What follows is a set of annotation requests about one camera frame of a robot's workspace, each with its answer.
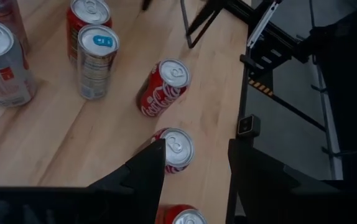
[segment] pull tab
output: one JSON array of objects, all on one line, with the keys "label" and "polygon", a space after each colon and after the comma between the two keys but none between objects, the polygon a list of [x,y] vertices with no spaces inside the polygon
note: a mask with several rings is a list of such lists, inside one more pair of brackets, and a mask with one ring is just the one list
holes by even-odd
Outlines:
[{"label": "pull tab", "polygon": [[96,0],[85,0],[86,11],[90,14],[97,13],[97,2]]},{"label": "pull tab", "polygon": [[183,77],[184,76],[184,72],[181,68],[177,69],[177,68],[173,68],[170,71],[170,74],[172,74],[173,77]]},{"label": "pull tab", "polygon": [[183,146],[176,141],[176,138],[171,136],[167,139],[167,144],[175,153],[180,153],[183,150]]},{"label": "pull tab", "polygon": [[102,35],[95,35],[93,37],[93,42],[99,46],[112,47],[113,41],[112,41],[112,38],[110,38],[110,37],[105,37]]}]

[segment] blue pull tab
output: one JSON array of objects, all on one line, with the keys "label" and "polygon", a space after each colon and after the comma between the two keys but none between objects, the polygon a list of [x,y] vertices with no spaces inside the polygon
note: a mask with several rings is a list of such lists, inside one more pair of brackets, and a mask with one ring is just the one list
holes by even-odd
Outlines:
[{"label": "blue pull tab", "polygon": [[96,35],[93,37],[93,41],[96,45],[112,47],[112,38],[102,35]]}]

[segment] coca-cola can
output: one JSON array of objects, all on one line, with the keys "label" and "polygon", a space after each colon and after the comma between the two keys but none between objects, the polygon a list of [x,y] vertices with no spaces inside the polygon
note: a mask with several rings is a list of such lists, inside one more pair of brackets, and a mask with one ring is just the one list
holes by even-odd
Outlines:
[{"label": "coca-cola can", "polygon": [[79,92],[87,100],[96,100],[108,92],[119,37],[109,27],[87,25],[79,31],[78,41]]},{"label": "coca-cola can", "polygon": [[190,72],[181,61],[163,60],[154,66],[137,93],[137,107],[145,116],[159,116],[187,90],[190,82]]},{"label": "coca-cola can", "polygon": [[160,205],[155,224],[207,224],[207,221],[194,206]]},{"label": "coca-cola can", "polygon": [[136,153],[159,139],[165,139],[166,142],[165,173],[175,174],[187,168],[193,160],[195,150],[191,137],[179,128],[160,129],[141,144]]},{"label": "coca-cola can", "polygon": [[111,11],[103,0],[72,0],[67,10],[68,58],[76,67],[78,34],[85,25],[112,27]]},{"label": "coca-cola can", "polygon": [[27,34],[22,23],[17,0],[0,0],[0,23],[15,34],[22,44],[25,53],[29,51]]},{"label": "coca-cola can", "polygon": [[17,38],[0,23],[0,106],[19,106],[35,95],[36,85],[24,50]]}]

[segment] silver can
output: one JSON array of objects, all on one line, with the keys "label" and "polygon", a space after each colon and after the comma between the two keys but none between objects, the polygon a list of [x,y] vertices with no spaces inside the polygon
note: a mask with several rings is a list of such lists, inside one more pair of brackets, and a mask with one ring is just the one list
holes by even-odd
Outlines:
[{"label": "silver can", "polygon": [[88,24],[104,24],[111,18],[109,7],[102,0],[73,0],[71,10]]},{"label": "silver can", "polygon": [[187,168],[195,155],[191,137],[181,129],[168,128],[160,138],[166,141],[165,172],[175,174]]},{"label": "silver can", "polygon": [[17,0],[0,0],[0,23],[17,36],[27,53],[29,51],[28,38]]},{"label": "silver can", "polygon": [[22,45],[0,23],[0,106],[19,106],[35,95],[36,85]]},{"label": "silver can", "polygon": [[190,71],[183,62],[177,59],[166,59],[159,65],[160,77],[166,84],[181,88],[191,82]]},{"label": "silver can", "polygon": [[105,96],[111,67],[119,49],[119,38],[101,25],[84,26],[78,35],[78,87],[88,100]]},{"label": "silver can", "polygon": [[196,209],[187,209],[178,214],[173,224],[193,223],[193,224],[207,224],[205,217]]}]

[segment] metal rod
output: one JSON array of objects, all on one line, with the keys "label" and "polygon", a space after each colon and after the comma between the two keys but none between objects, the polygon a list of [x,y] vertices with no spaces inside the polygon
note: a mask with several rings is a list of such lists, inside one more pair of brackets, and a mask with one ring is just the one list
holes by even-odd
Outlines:
[{"label": "metal rod", "polygon": [[274,100],[275,102],[279,103],[280,105],[282,105],[283,107],[287,108],[288,110],[290,110],[291,112],[297,114],[298,116],[300,116],[301,118],[303,118],[304,120],[306,120],[307,122],[309,122],[310,124],[314,125],[315,127],[317,127],[319,130],[321,131],[326,131],[325,127],[322,126],[320,123],[318,123],[317,121],[315,121],[314,119],[312,119],[311,117],[309,117],[307,114],[301,112],[300,110],[298,110],[296,107],[290,105],[288,102],[284,101],[283,99],[279,98],[276,95],[272,95],[271,99]]},{"label": "metal rod", "polygon": [[192,44],[189,46],[191,49],[194,48],[194,46],[198,43],[198,41],[201,39],[203,34],[206,32],[206,30],[209,28],[210,24],[216,19],[217,15],[220,13],[221,9],[218,11],[215,11],[213,15],[210,17],[208,22],[205,24],[205,26],[202,28],[201,32],[197,35],[195,40],[192,42]]},{"label": "metal rod", "polygon": [[[183,14],[183,20],[184,20],[184,28],[185,28],[185,33],[188,32],[188,18],[187,18],[187,11],[185,10],[185,3],[184,0],[180,0],[180,4],[181,4],[181,12]],[[186,35],[185,38],[187,39],[187,44],[188,47],[191,46],[191,36],[190,35]]]},{"label": "metal rod", "polygon": [[335,157],[350,156],[353,154],[357,154],[357,151],[343,151],[343,152],[331,153],[331,155]]},{"label": "metal rod", "polygon": [[266,28],[267,24],[270,22],[270,19],[274,12],[277,10],[278,4],[273,2],[269,9],[264,13],[261,20],[257,23],[256,28],[253,30],[251,36],[249,37],[247,47],[253,48],[256,41],[259,39],[261,33],[264,28]]}]

